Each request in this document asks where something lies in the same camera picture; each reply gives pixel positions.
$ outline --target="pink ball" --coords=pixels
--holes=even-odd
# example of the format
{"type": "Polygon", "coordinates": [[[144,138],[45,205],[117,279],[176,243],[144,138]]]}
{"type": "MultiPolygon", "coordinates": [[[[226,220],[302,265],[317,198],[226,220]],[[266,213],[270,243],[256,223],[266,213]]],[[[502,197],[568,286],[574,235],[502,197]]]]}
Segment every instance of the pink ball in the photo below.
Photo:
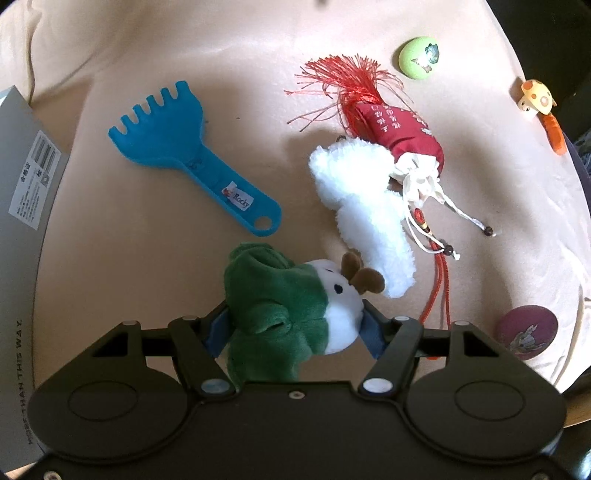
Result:
{"type": "Polygon", "coordinates": [[[554,313],[539,305],[523,305],[496,324],[495,338],[520,360],[529,360],[546,350],[557,332],[554,313]]]}

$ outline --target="beige bedsheet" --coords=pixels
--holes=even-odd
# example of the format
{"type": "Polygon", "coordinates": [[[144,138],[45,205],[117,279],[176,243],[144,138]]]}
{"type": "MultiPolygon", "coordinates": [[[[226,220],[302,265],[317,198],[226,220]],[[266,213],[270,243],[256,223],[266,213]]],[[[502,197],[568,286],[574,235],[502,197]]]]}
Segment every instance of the beige bedsheet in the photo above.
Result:
{"type": "MultiPolygon", "coordinates": [[[[484,0],[30,4],[17,1],[0,18],[0,89],[16,84],[27,95],[26,38],[36,26],[33,108],[72,152],[38,276],[37,384],[123,320],[153,328],[206,314],[223,299],[228,253],[256,239],[183,174],[124,159],[107,137],[122,114],[187,80],[209,120],[206,144],[281,203],[282,226],[268,241],[297,262],[338,260],[345,246],[307,158],[342,129],[334,119],[298,133],[301,125],[286,121],[326,99],[283,90],[295,87],[305,61],[329,54],[359,53],[393,70],[393,52],[419,35],[439,40],[439,69],[428,80],[406,79],[405,89],[443,146],[442,185],[500,232],[486,238],[427,203],[433,230],[462,253],[450,266],[453,319],[490,333],[511,308],[540,304],[560,329],[531,366],[564,390],[591,364],[589,212],[569,156],[557,157],[539,121],[515,106],[522,71],[484,0]]],[[[417,284],[403,298],[369,296],[386,315],[418,316],[427,301],[433,259],[418,248],[415,255],[417,284]]],[[[437,308],[427,326],[442,324],[437,308]]],[[[357,341],[310,361],[301,377],[356,382],[371,363],[357,341]]],[[[165,361],[150,365],[171,371],[165,361]]]]}

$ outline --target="red pouch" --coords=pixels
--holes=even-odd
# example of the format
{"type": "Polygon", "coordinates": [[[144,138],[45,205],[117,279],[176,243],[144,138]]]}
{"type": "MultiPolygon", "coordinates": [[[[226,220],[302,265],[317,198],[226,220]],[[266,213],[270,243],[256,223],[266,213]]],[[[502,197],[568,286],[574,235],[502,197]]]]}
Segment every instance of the red pouch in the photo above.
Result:
{"type": "Polygon", "coordinates": [[[358,130],[365,140],[386,147],[395,160],[405,152],[431,155],[443,169],[443,149],[429,130],[427,123],[416,113],[395,106],[358,103],[358,130]]]}

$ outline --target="sticker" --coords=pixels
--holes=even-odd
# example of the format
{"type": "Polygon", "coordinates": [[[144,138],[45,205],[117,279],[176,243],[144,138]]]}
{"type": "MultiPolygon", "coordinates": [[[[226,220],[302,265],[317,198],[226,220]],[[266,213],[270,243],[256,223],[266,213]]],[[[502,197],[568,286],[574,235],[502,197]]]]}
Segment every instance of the sticker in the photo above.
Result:
{"type": "Polygon", "coordinates": [[[224,197],[227,197],[228,200],[230,200],[231,204],[237,206],[243,212],[246,212],[250,205],[252,205],[252,202],[254,202],[254,198],[252,198],[246,192],[240,190],[238,185],[236,185],[233,181],[230,182],[230,185],[222,190],[222,194],[224,197]]]}
{"type": "Polygon", "coordinates": [[[61,152],[41,131],[22,166],[8,213],[37,230],[61,152]]]}

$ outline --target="white plush toy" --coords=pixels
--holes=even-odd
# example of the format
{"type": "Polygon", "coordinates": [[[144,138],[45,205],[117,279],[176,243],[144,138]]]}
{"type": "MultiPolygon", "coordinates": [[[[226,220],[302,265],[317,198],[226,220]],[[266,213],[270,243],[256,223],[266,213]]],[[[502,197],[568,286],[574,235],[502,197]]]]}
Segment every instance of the white plush toy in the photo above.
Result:
{"type": "Polygon", "coordinates": [[[336,211],[341,237],[380,272],[384,295],[399,298],[414,284],[414,257],[402,229],[408,206],[388,190],[394,159],[385,147],[346,138],[310,156],[320,199],[336,211]]]}

